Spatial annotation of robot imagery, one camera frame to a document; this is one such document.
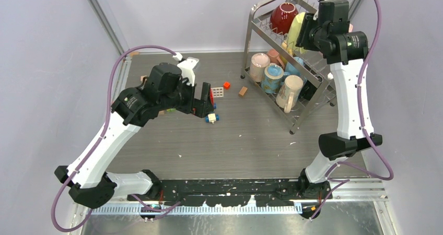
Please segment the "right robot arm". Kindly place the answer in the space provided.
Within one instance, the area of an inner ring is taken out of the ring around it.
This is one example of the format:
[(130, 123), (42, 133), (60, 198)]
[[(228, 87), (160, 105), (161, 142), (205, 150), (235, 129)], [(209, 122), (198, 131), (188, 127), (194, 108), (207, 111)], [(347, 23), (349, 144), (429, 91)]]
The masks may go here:
[(382, 136), (374, 132), (370, 117), (360, 122), (358, 99), (364, 113), (368, 113), (365, 80), (359, 81), (360, 69), (369, 52), (366, 35), (349, 31), (349, 2), (321, 0), (317, 13), (305, 14), (297, 47), (318, 51), (326, 59), (334, 79), (339, 114), (336, 132), (319, 136), (320, 151), (314, 161), (304, 168), (296, 189), (302, 198), (325, 197), (330, 188), (329, 169), (357, 152), (370, 147), (363, 130), (379, 146)]

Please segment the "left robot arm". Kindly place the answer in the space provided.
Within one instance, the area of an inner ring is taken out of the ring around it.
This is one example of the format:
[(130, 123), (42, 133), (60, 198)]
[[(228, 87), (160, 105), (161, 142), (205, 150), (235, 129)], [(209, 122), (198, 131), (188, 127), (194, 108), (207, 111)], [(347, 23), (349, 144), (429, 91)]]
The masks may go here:
[(96, 209), (113, 198), (130, 194), (155, 200), (162, 190), (160, 180), (150, 171), (118, 174), (107, 167), (149, 120), (167, 109), (206, 117), (214, 109), (211, 86), (204, 83), (201, 98), (195, 98), (195, 71), (198, 60), (187, 58), (179, 64), (160, 63), (136, 87), (122, 90), (111, 105), (109, 122), (70, 165), (59, 166), (56, 177), (67, 183), (77, 204)]

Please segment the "pale yellow mug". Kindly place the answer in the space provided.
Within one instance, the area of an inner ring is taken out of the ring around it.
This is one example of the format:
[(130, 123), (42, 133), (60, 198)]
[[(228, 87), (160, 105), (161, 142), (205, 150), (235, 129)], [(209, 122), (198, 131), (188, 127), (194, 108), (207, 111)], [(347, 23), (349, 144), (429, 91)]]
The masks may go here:
[(307, 51), (304, 48), (297, 47), (297, 39), (299, 37), (301, 26), (305, 17), (305, 12), (299, 13), (295, 16), (290, 26), (288, 35), (287, 35), (287, 48), (289, 54), (293, 54), (294, 52), (299, 52), (300, 54), (305, 54)]

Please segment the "dark red cup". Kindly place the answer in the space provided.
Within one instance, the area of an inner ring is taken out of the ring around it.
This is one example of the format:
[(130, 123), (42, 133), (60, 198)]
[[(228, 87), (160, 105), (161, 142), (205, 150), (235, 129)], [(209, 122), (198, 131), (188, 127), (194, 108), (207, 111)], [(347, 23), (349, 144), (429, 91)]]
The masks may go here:
[(287, 34), (297, 14), (298, 10), (293, 3), (281, 3), (272, 11), (270, 17), (271, 30), (276, 34)]

